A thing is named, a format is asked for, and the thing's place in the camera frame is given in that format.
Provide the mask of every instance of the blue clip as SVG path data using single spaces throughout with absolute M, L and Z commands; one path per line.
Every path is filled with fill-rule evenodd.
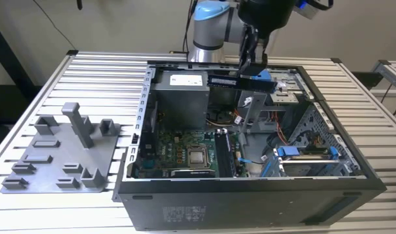
M 251 160 L 243 159 L 241 157 L 237 159 L 237 161 L 244 162 L 244 163 L 252 163 Z
M 276 155 L 278 155 L 279 157 L 283 157 L 283 156 L 284 156 L 283 147 L 278 147 L 278 148 L 276 148 Z
M 334 146 L 328 147 L 328 152 L 330 152 L 330 160 L 336 160 L 338 159 L 338 150 L 335 149 Z

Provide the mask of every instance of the wire bundle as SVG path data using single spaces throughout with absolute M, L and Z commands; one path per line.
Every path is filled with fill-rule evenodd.
M 280 141 L 283 142 L 284 145 L 288 145 L 284 134 L 282 132 L 282 128 L 280 128 L 280 124 L 278 122 L 278 117 L 276 117 L 276 111 L 272 113 L 272 118 L 275 120 L 275 129 L 276 129 L 276 136 L 280 139 Z

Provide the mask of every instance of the aluminum extrusion table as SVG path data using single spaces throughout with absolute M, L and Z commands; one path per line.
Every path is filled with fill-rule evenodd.
M 372 67 L 372 72 L 378 72 L 396 87 L 396 61 L 379 60 Z
M 0 145 L 0 183 L 10 173 L 32 136 L 37 115 L 54 115 L 64 102 L 78 102 L 92 123 L 111 118 L 121 132 L 108 172 L 105 192 L 97 194 L 1 194 L 0 232 L 17 234 L 133 233 L 121 203 L 111 201 L 119 161 L 129 144 L 147 60 L 184 60 L 176 54 L 78 52 L 66 55 Z M 225 57 L 225 62 L 237 62 Z M 188 233 L 355 233 L 396 234 L 396 119 L 346 67 L 320 58 L 275 58 L 270 64 L 300 65 L 339 122 L 375 169 L 387 190 L 330 227 L 306 229 L 196 230 Z

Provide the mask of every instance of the metal frame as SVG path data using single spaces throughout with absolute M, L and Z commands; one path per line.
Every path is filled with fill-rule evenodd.
M 371 71 L 378 72 L 396 87 L 396 61 L 379 60 L 375 63 Z
M 172 70 L 173 67 L 180 70 L 235 70 L 231 64 L 201 64 L 192 62 L 149 62 L 145 80 L 149 75 L 157 73 L 153 69 L 159 70 Z M 386 190 L 381 180 L 377 177 L 370 165 L 366 163 L 362 153 L 356 149 L 335 114 L 331 112 L 326 102 L 323 101 L 323 96 L 311 81 L 303 67 L 300 66 L 283 66 L 272 65 L 274 67 L 283 67 L 290 69 L 296 69 L 303 83 L 308 90 L 308 94 L 314 96 L 315 101 L 320 109 L 324 111 L 331 124 L 335 126 L 335 132 L 339 134 L 339 140 L 342 139 L 344 144 L 340 143 L 343 147 L 347 147 L 350 154 L 354 155 L 356 163 L 359 164 L 360 171 L 364 174 L 363 177 L 354 177 L 352 179 L 338 179 L 336 176 L 323 176 L 311 179 L 298 177 L 282 177 L 276 179 L 275 177 L 264 178 L 196 178 L 196 179 L 132 179 L 131 174 L 133 169 L 133 160 L 127 160 L 124 166 L 120 167 L 119 173 L 123 173 L 121 182 L 115 187 L 117 191 L 117 197 L 123 201 L 123 205 L 127 208 L 128 215 L 136 224 L 136 230 L 181 230 L 181 229 L 201 229 L 201 228 L 244 228 L 244 227 L 271 227 L 271 226 L 299 226 L 299 225 L 330 225 L 346 214 L 348 214 L 354 209 L 356 209 L 363 203 L 366 203 L 374 196 Z M 137 123 L 143 123 L 143 119 L 137 118 Z M 268 200 L 262 199 L 262 197 L 255 196 L 254 192 L 262 193 L 263 196 L 270 197 Z M 284 197 L 284 194 L 298 194 L 298 199 L 292 199 L 292 202 L 298 205 L 296 209 L 290 207 L 283 207 L 283 204 L 275 204 L 272 200 Z M 204 206 L 207 218 L 201 222 L 187 222 L 180 218 L 181 222 L 175 223 L 164 221 L 164 215 L 161 214 L 161 209 L 165 207 L 187 207 L 196 205 L 197 194 L 204 195 L 205 200 L 200 201 L 200 206 Z M 233 217 L 233 213 L 229 210 L 213 209 L 216 204 L 233 203 L 231 197 L 240 196 L 240 205 L 237 207 L 251 207 L 254 203 L 259 206 L 252 208 L 251 214 L 241 217 L 240 223 L 231 225 L 227 218 Z M 310 209 L 303 208 L 303 204 L 308 204 L 310 200 L 315 200 L 315 204 L 310 204 Z M 235 206 L 228 205 L 228 208 L 233 210 Z M 291 219 L 286 216 L 278 216 L 271 220 L 271 222 L 259 222 L 258 216 L 260 213 L 266 217 L 275 214 L 276 211 L 291 212 L 300 220 L 290 221 Z M 217 218 L 217 223 L 211 221 L 211 218 Z
M 123 125 L 106 189 L 115 187 L 117 167 L 124 158 L 125 148 L 129 146 L 129 128 L 133 126 L 135 113 L 129 112 L 128 108 L 136 105 L 133 97 L 124 92 L 129 86 L 137 84 L 139 77 L 144 75 L 145 61 L 156 59 L 183 61 L 184 55 L 78 52 L 74 56 L 65 57 L 0 146 L 0 182 L 4 179 L 2 174 L 9 172 L 12 165 L 9 161 L 21 156 L 20 147 L 29 143 L 28 136 L 34 134 L 29 126 L 34 115 L 54 115 L 54 106 L 66 99 L 78 101 L 84 113 L 93 118 L 96 115 L 102 115 Z M 237 58 L 225 57 L 225 61 L 236 63 Z M 331 226 L 294 227 L 280 232 L 396 234 L 396 124 L 389 118 L 390 114 L 386 114 L 385 108 L 375 104 L 368 91 L 355 83 L 350 72 L 344 72 L 330 59 L 270 57 L 270 64 L 303 66 L 342 127 L 387 186 L 385 193 Z M 346 89 L 354 90 L 351 91 L 354 94 L 336 95 L 334 91 L 339 89 L 327 87 L 330 84 L 340 83 L 346 84 Z M 374 122 L 375 118 L 385 119 L 386 122 Z M 366 145 L 363 139 L 372 141 L 381 139 L 381 142 L 375 142 L 377 145 Z M 17 230 L 17 233 L 32 234 L 133 232 L 123 205 L 111 201 L 111 195 L 111 191 L 89 195 L 0 194 L 0 230 Z M 193 232 L 275 233 L 276 231 L 276 228 L 258 228 Z

